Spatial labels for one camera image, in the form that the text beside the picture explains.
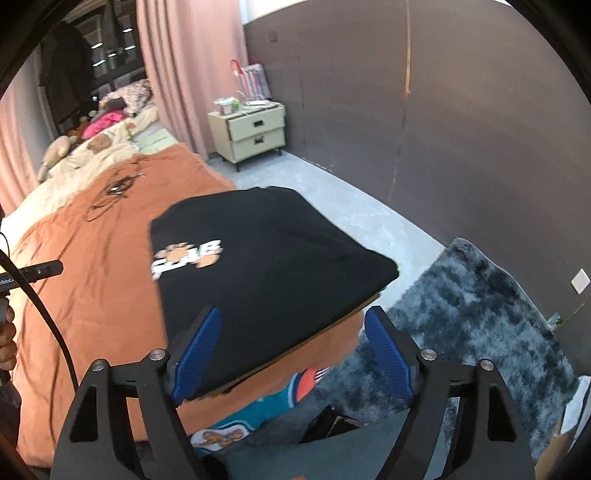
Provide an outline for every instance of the pink plush toy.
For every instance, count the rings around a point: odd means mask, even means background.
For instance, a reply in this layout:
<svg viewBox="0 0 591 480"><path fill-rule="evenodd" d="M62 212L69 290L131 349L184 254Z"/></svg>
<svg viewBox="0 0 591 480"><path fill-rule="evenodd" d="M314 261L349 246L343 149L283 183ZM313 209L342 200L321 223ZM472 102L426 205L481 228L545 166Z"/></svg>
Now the pink plush toy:
<svg viewBox="0 0 591 480"><path fill-rule="evenodd" d="M105 128L109 128L112 125L118 124L125 118L127 118L127 115L123 110L106 113L95 123L86 127L86 130L84 130L84 133L82 134L82 138L84 140L88 140L89 138L94 137L96 134L101 133Z"/></svg>

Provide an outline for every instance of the printed logo on shirt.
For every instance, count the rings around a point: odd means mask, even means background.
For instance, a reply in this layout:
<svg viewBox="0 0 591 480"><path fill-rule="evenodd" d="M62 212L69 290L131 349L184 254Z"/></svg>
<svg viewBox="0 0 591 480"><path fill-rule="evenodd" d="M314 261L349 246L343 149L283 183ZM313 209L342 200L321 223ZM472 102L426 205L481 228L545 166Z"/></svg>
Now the printed logo on shirt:
<svg viewBox="0 0 591 480"><path fill-rule="evenodd" d="M197 268L213 265L223 251L221 243L220 240L213 240L199 247L186 242L169 245L154 255L156 260L152 263L152 279L158 280L162 273L188 264L193 264Z"/></svg>
<svg viewBox="0 0 591 480"><path fill-rule="evenodd" d="M246 423L232 423L223 429L200 430L191 436L191 445L208 452L218 452L221 449L242 440L250 433Z"/></svg>

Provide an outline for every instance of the handheld device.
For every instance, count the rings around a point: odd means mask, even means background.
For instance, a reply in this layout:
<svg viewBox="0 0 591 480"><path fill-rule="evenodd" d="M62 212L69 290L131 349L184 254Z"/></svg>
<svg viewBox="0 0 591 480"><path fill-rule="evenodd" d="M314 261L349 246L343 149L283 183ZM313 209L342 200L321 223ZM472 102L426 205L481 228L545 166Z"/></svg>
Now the handheld device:
<svg viewBox="0 0 591 480"><path fill-rule="evenodd" d="M38 263L21 268L20 272L29 283L35 283L45 278L55 277L64 271L64 264L60 260ZM13 288L19 288L18 283L7 273L0 274L0 296L5 295Z"/></svg>

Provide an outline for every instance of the cartoon print on clothing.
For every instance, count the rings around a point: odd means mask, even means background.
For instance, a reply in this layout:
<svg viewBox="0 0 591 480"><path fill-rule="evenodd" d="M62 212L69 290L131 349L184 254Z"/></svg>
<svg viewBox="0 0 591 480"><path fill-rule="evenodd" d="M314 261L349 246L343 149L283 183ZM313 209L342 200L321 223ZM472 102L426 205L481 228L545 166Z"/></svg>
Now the cartoon print on clothing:
<svg viewBox="0 0 591 480"><path fill-rule="evenodd" d="M193 264L197 268L213 265L223 251L221 243L220 240L213 240L198 248L187 242L167 246L154 255L156 260L152 263L152 279L158 280L162 273L187 264Z"/></svg>

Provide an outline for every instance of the blanket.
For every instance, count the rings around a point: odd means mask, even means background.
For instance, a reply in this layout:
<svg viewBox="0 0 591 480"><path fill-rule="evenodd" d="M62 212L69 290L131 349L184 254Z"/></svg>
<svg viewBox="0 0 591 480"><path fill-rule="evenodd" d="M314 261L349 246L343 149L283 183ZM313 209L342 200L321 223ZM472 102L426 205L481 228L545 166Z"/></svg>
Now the blanket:
<svg viewBox="0 0 591 480"><path fill-rule="evenodd" d="M94 154L88 150L88 142L84 142L52 168L49 180L33 190L19 208L2 222L2 232L7 236L11 249L30 227L67 205L78 193L87 189L98 175L137 154L140 147L128 141L129 133L138 135L157 121L158 109L151 106L135 119L127 119L108 129L113 139L113 145L109 148ZM169 141L156 146L149 153L156 153L158 147L163 150L162 147L172 143Z"/></svg>
<svg viewBox="0 0 591 480"><path fill-rule="evenodd" d="M107 195L126 179L124 194ZM72 353L79 379L96 358L112 365L138 361L168 344L157 285L152 280L148 228L152 219L187 197L232 190L185 145L137 155L104 171L60 210L30 227L14 249L19 265L59 258L64 273L35 284ZM13 382L22 396L19 452L34 466L50 466L73 398L55 339L19 290L11 296L17 317L18 364ZM360 313L318 335L229 393L184 403L178 409L195 432L286 385L307 368L337 364L358 344ZM146 439L137 399L129 412L136 440Z"/></svg>

